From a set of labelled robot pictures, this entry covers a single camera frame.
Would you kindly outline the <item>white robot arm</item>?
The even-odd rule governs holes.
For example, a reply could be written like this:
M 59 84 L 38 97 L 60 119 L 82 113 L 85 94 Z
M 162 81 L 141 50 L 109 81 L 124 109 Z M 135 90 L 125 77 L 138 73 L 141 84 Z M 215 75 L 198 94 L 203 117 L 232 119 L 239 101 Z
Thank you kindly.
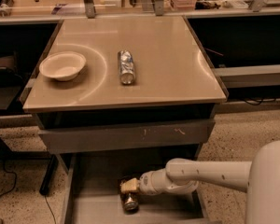
M 280 224 L 280 140 L 263 146 L 252 161 L 172 159 L 119 188 L 123 195 L 188 194 L 200 181 L 244 192 L 245 224 Z

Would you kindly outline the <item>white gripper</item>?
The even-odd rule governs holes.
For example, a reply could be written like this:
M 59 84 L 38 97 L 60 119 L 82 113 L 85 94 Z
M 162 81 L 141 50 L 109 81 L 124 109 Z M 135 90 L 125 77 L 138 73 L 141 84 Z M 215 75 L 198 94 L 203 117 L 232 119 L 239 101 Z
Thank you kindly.
M 170 180 L 164 169 L 143 173 L 137 178 L 124 180 L 120 184 L 121 193 L 140 192 L 144 195 L 159 195 L 167 191 Z

